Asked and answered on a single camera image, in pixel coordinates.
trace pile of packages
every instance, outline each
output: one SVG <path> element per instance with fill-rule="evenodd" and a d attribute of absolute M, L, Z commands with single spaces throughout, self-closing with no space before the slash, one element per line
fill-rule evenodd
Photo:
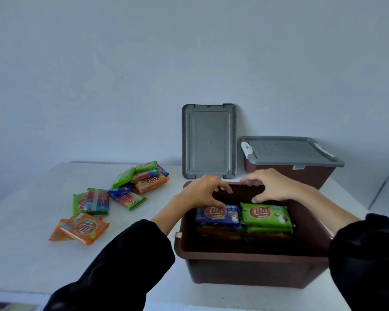
<path fill-rule="evenodd" d="M 59 220 L 50 241 L 79 240 L 92 245 L 109 227 L 103 216 L 109 214 L 109 197 L 129 210 L 146 200 L 143 192 L 165 184 L 169 174 L 156 161 L 132 167 L 121 173 L 109 190 L 88 188 L 85 193 L 74 194 L 72 217 Z"/>
<path fill-rule="evenodd" d="M 285 206 L 226 205 L 226 209 L 198 208 L 195 221 L 199 236 L 223 240 L 288 240 L 293 224 Z"/>

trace black jacket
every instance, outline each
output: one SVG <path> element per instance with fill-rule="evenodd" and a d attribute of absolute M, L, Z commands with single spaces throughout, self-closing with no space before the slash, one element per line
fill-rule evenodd
<path fill-rule="evenodd" d="M 146 294 L 175 261 L 170 240 L 140 220 L 116 236 L 77 282 L 54 292 L 44 311 L 143 310 Z M 389 218 L 368 214 L 339 230 L 330 247 L 334 283 L 355 310 L 389 310 Z"/>

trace table surface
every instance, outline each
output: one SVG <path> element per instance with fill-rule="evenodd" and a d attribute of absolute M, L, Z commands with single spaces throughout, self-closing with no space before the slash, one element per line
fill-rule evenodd
<path fill-rule="evenodd" d="M 48 241 L 59 219 L 70 217 L 72 194 L 85 192 L 89 187 L 108 189 L 117 175 L 129 167 L 60 163 L 0 202 L 2 301 L 46 303 L 56 289 L 76 281 L 117 234 L 137 220 L 151 219 L 188 181 L 182 176 L 181 166 L 163 166 L 170 173 L 170 181 L 145 193 L 147 200 L 140 207 L 128 211 L 110 201 L 110 213 L 104 219 L 110 223 L 109 229 L 92 246 L 76 241 Z M 331 178 L 321 192 L 360 218 L 368 213 Z M 179 226 L 169 235 L 172 244 Z M 172 268 L 147 295 L 147 309 L 161 304 L 251 310 L 349 310 L 328 270 L 305 289 L 194 284 L 184 260 L 177 256 Z"/>

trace gray plastic lid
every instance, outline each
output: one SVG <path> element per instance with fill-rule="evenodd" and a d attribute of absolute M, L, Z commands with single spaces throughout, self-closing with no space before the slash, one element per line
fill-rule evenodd
<path fill-rule="evenodd" d="M 185 105 L 183 121 L 183 176 L 188 179 L 236 176 L 236 106 Z"/>
<path fill-rule="evenodd" d="M 306 137 L 243 136 L 241 147 L 254 165 L 344 166 L 341 159 Z"/>

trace storage bin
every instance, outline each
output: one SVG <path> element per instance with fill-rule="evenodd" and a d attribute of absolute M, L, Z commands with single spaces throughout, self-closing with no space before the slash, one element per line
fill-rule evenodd
<path fill-rule="evenodd" d="M 231 182 L 233 194 L 215 192 L 225 204 L 250 202 L 264 186 L 248 187 Z M 293 201 L 285 205 L 295 224 L 290 240 L 246 242 L 198 238 L 192 209 L 182 218 L 181 238 L 175 238 L 176 254 L 186 260 L 193 282 L 305 288 L 328 267 L 330 236 L 313 214 Z"/>
<path fill-rule="evenodd" d="M 320 189 L 344 162 L 324 150 L 315 140 L 295 136 L 243 136 L 247 173 L 274 168 L 283 175 Z"/>

